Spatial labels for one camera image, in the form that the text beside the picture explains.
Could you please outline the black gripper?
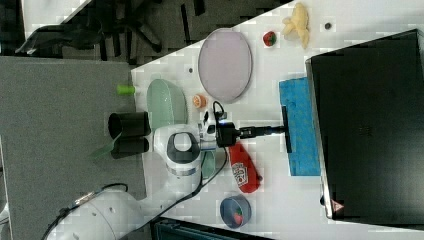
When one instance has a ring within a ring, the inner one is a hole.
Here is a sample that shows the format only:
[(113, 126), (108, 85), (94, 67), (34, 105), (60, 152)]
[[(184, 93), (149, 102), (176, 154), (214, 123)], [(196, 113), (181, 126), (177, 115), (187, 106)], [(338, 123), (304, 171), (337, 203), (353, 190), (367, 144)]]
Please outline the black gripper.
[(237, 138), (250, 139), (259, 136), (272, 134), (281, 134), (284, 132), (283, 126), (263, 126), (263, 127), (243, 127), (239, 131), (231, 122), (220, 123), (217, 125), (216, 141), (219, 147), (230, 147), (236, 144)]

